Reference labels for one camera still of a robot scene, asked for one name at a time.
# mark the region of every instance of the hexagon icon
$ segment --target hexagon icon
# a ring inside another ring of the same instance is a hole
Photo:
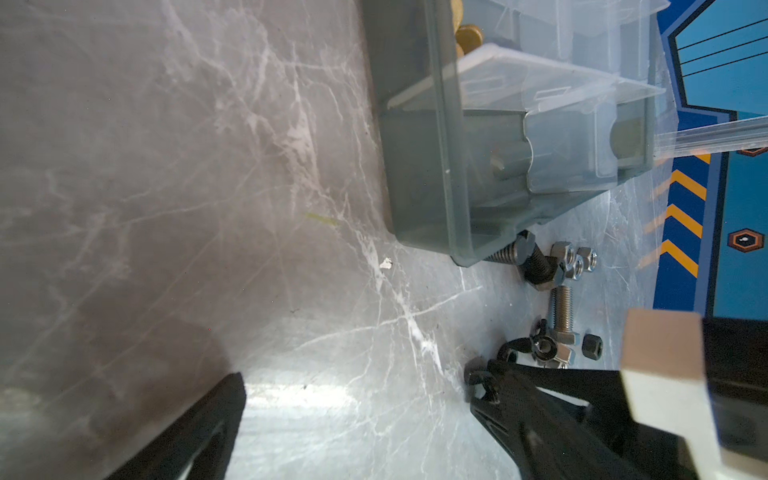
[[[728,246],[744,253],[763,248],[765,242],[765,235],[749,228],[728,235]]]
[[[738,154],[746,155],[748,157],[756,157],[762,155],[768,151],[768,147],[763,148],[750,148],[748,150],[738,150]]]

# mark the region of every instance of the black bolt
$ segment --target black bolt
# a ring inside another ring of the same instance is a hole
[[[525,279],[533,284],[544,283],[551,280],[557,268],[557,260],[554,264],[541,252],[538,245],[534,245],[531,256],[522,264],[525,271]]]
[[[533,233],[523,230],[518,233],[515,242],[510,243],[490,257],[486,262],[506,263],[508,265],[522,265],[536,247],[536,237]]]

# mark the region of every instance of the small debris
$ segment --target small debris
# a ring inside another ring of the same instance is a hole
[[[331,227],[339,226],[339,222],[330,217],[324,217],[323,215],[318,215],[318,214],[304,214],[304,216],[307,218],[311,218],[312,220],[317,220],[319,222],[322,222],[325,225],[330,225]]]

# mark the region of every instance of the stainless steel bolt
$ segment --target stainless steel bolt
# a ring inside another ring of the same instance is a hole
[[[554,329],[552,337],[565,345],[578,345],[580,336],[573,331],[573,298],[569,286],[559,286],[552,290],[554,295]]]

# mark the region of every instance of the threaded bolt shaft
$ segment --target threaded bolt shaft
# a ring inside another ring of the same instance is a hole
[[[572,332],[574,326],[573,297],[569,286],[559,286],[554,294],[554,329],[559,332]]]
[[[506,247],[502,248],[498,252],[486,258],[485,261],[515,265],[515,257],[514,257],[514,251],[513,251],[514,246],[515,246],[514,243],[510,243]]]
[[[534,282],[538,279],[546,281],[546,279],[552,276],[552,265],[550,265],[549,260],[541,252],[538,245],[534,247],[531,256],[523,263],[523,270]]]

